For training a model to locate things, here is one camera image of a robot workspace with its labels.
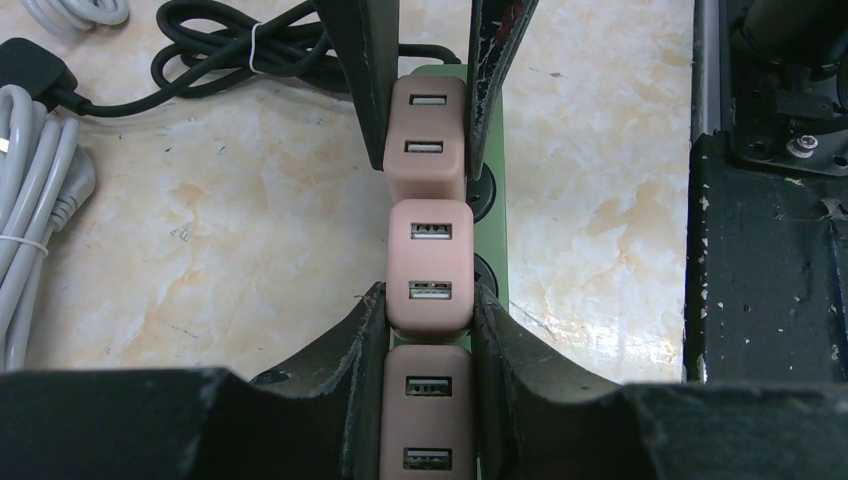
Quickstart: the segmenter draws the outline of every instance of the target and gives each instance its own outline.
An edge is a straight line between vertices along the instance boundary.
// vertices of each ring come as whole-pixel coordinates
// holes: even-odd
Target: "usb charger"
[[[408,75],[395,83],[383,170],[395,202],[465,200],[465,84]]]
[[[456,200],[403,200],[389,214],[386,312],[411,341],[452,340],[474,306],[474,220]]]
[[[380,478],[476,478],[472,361],[453,345],[402,345],[383,369]]]

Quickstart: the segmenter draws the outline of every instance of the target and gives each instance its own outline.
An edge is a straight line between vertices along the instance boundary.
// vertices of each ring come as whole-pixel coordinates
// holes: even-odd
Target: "coiled cable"
[[[127,0],[47,0],[59,23],[47,14],[37,0],[21,0],[32,18],[57,37],[74,37],[97,24],[119,25],[130,15]]]
[[[94,190],[79,122],[48,118],[16,85],[0,88],[0,371],[23,367],[50,236]]]
[[[256,75],[250,68],[251,50],[258,71],[276,77],[297,77],[321,90],[348,92],[339,59],[331,55],[330,41],[320,21],[294,25],[315,13],[309,1],[292,7],[273,19],[258,21],[229,5],[212,0],[171,0],[156,13],[162,33],[174,43],[163,48],[150,65],[159,90],[123,105],[96,105],[76,92],[55,89],[51,94],[78,115],[115,118],[136,115],[174,98],[203,98],[232,88]],[[223,28],[212,32],[185,25],[191,20],[209,20]],[[449,49],[439,45],[401,44],[401,56],[434,58],[460,63]],[[179,58],[188,70],[177,78],[165,78],[165,65]],[[214,80],[197,82],[206,75]]]

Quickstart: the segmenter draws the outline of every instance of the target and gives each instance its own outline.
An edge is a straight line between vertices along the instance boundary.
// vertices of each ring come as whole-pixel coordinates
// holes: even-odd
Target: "cable tie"
[[[256,29],[259,28],[259,25],[265,25],[265,22],[257,22],[253,24],[253,28],[250,29],[250,59],[247,61],[247,66],[250,68],[250,71],[259,75],[265,72],[260,72],[253,66],[253,57],[256,56]]]
[[[29,245],[31,247],[35,247],[35,248],[41,250],[41,253],[43,253],[45,257],[50,254],[50,251],[47,250],[47,247],[45,247],[44,245],[42,245],[38,242],[34,242],[34,241],[26,239],[26,238],[10,237],[8,235],[0,235],[0,240],[7,240],[7,241],[10,241],[10,242],[18,242],[18,243],[22,243],[24,245]]]

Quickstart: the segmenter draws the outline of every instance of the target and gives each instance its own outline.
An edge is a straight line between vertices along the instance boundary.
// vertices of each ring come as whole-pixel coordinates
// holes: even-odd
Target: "black plug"
[[[0,87],[18,85],[48,111],[63,105],[75,110],[77,79],[61,58],[25,39],[12,38],[0,44]]]

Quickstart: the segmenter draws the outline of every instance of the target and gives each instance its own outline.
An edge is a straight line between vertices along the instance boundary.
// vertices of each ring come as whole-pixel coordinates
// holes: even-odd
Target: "black clamp jaw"
[[[398,71],[397,0],[312,0],[347,77],[371,166],[383,169]],[[538,0],[473,0],[466,175],[478,180],[495,102]]]
[[[844,478],[848,387],[620,387],[478,285],[481,478]],[[0,377],[3,478],[376,480],[384,284],[250,383],[224,369]]]

